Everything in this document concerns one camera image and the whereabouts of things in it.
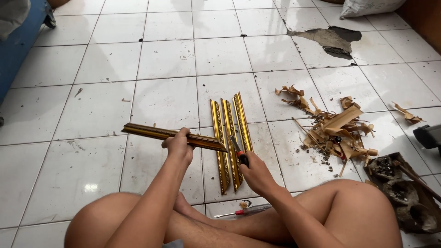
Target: foot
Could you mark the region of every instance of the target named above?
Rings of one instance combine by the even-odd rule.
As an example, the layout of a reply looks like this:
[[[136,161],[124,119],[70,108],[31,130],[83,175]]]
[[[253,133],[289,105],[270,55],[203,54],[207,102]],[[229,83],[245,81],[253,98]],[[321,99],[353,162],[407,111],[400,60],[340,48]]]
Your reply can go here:
[[[203,222],[205,224],[211,224],[211,219],[197,211],[195,208],[193,208],[187,200],[185,200],[184,195],[181,192],[178,192],[178,195],[176,196],[175,205],[173,206],[173,210],[188,216],[192,219],[198,220],[200,222]]]

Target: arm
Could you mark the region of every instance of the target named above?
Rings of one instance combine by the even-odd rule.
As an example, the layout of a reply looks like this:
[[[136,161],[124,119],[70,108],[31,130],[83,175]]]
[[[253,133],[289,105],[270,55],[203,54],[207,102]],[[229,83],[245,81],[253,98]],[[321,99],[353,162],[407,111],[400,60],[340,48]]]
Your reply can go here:
[[[106,244],[106,248],[159,248],[172,214],[173,205],[188,166],[193,149],[187,145],[188,128],[162,143],[168,148],[167,159],[152,183],[123,220]]]
[[[250,188],[274,207],[298,247],[344,248],[343,244],[309,214],[287,189],[274,181],[265,163],[256,154],[248,151],[246,155],[250,165],[240,165],[240,172]]]

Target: forearm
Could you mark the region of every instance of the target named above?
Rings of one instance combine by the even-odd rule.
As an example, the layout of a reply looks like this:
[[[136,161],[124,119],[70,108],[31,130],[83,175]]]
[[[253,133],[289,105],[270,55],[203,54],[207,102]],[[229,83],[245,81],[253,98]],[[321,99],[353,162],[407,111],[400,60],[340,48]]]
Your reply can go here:
[[[106,244],[116,247],[160,247],[185,174],[185,166],[167,158],[152,183]]]
[[[298,247],[344,248],[285,188],[277,188],[265,198],[280,215]]]

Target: exposed concrete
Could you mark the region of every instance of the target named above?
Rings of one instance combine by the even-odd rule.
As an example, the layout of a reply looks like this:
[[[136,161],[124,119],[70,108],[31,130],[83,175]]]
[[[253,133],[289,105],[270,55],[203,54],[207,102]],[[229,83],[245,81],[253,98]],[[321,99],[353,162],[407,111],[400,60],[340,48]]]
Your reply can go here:
[[[316,41],[324,51],[338,58],[351,60],[351,42],[361,39],[361,32],[349,30],[337,26],[330,26],[328,29],[317,28],[305,32],[287,31],[289,36],[299,36]]]

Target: screwdriver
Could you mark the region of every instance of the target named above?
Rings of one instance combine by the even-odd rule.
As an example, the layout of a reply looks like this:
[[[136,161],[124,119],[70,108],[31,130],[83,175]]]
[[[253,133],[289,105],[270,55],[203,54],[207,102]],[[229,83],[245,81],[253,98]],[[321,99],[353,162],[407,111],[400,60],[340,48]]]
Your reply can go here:
[[[240,150],[240,147],[237,144],[234,135],[230,136],[230,140],[231,140],[231,144],[233,144],[234,151],[236,152],[236,156],[239,158],[240,163],[248,166],[249,165],[248,158],[245,156],[245,153],[243,153],[243,151]]]
[[[247,207],[245,209],[242,210],[237,210],[235,213],[231,213],[231,214],[221,214],[221,215],[215,215],[215,218],[220,218],[220,217],[224,217],[224,216],[230,216],[230,215],[252,215],[252,214],[257,214],[260,213],[262,211],[265,211],[269,208],[271,208],[271,204],[267,203],[267,204],[262,204],[262,205],[256,205],[256,206],[252,206],[252,207]]]

